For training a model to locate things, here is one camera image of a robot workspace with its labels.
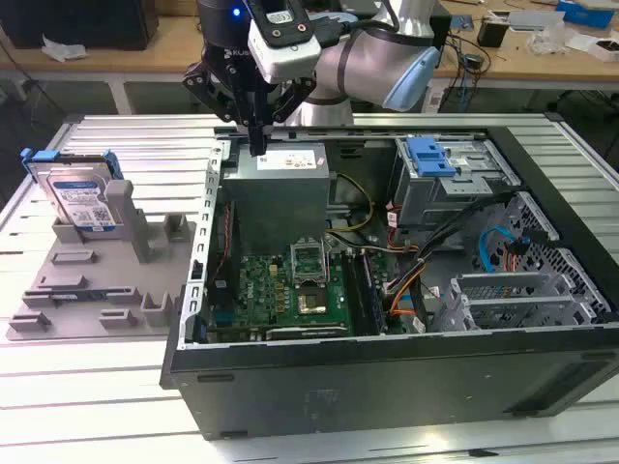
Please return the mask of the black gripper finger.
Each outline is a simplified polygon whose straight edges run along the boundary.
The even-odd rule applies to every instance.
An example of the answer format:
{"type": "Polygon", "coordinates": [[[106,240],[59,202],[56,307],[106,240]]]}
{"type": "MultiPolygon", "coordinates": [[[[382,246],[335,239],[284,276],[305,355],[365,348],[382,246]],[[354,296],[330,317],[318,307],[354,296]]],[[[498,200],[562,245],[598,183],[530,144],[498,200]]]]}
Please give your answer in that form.
{"type": "Polygon", "coordinates": [[[183,85],[208,106],[222,121],[234,122],[250,144],[252,156],[260,155],[260,125],[251,92],[236,64],[223,66],[223,78],[214,81],[214,73],[204,61],[188,68],[183,85]]]}
{"type": "Polygon", "coordinates": [[[266,152],[267,129],[284,122],[316,87],[316,76],[303,76],[283,84],[264,83],[259,92],[259,155],[266,152]]]}

